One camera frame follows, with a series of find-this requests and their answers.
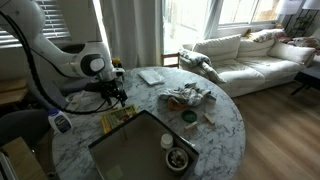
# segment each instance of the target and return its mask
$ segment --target white curtain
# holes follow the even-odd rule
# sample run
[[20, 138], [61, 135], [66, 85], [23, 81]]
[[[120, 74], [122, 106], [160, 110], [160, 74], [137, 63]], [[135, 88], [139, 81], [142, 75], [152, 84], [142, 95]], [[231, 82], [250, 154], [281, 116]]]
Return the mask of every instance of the white curtain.
[[125, 69], [161, 65], [161, 0], [101, 0], [113, 57]]
[[223, 0], [211, 0], [208, 7], [206, 23], [203, 31], [203, 39], [214, 38], [219, 25], [220, 12]]

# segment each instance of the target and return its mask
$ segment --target wooden floor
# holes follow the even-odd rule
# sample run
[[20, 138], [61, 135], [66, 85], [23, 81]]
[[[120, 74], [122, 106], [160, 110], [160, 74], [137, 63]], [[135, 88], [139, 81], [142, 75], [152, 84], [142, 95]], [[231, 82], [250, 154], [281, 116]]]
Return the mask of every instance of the wooden floor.
[[234, 98], [246, 149], [234, 180], [320, 179], [320, 91], [299, 83]]

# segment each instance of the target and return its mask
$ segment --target marble tabletop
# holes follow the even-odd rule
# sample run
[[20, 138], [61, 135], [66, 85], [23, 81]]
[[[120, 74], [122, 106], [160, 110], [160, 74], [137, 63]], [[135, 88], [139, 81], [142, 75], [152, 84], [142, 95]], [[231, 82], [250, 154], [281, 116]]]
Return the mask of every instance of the marble tabletop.
[[[150, 86], [138, 73], [153, 69], [164, 77], [164, 83]], [[188, 107], [198, 115], [198, 125], [185, 130], [187, 122], [181, 119], [182, 111], [169, 111], [167, 102], [158, 99], [165, 89], [183, 88], [187, 83], [208, 89], [217, 99], [215, 103], [203, 101], [196, 107]], [[195, 145], [200, 156], [189, 179], [231, 179], [240, 165], [245, 149], [245, 129], [241, 114], [229, 96], [211, 81], [196, 74], [173, 68], [135, 68], [124, 75], [123, 88], [128, 100], [138, 111], [147, 110], [169, 126], [178, 135]], [[90, 101], [83, 101], [77, 110], [92, 110], [102, 102], [97, 93], [88, 93]], [[203, 118], [210, 114], [215, 127]], [[71, 115], [73, 128], [65, 134], [55, 133], [52, 142], [53, 161], [60, 179], [100, 179], [90, 156], [88, 145], [103, 135], [100, 115]]]

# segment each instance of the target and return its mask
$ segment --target white robotic arm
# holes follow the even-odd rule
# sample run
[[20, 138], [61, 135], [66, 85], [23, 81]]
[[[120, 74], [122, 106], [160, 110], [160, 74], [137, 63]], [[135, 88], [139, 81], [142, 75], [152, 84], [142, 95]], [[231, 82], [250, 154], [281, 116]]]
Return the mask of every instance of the white robotic arm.
[[[69, 77], [95, 76], [110, 81], [124, 73], [123, 69], [115, 69], [107, 42], [88, 42], [79, 54], [61, 51], [42, 33], [45, 25], [45, 14], [33, 0], [0, 0], [0, 10], [9, 15], [24, 33], [30, 47], [57, 69]], [[0, 27], [17, 37], [9, 24], [0, 20]]]

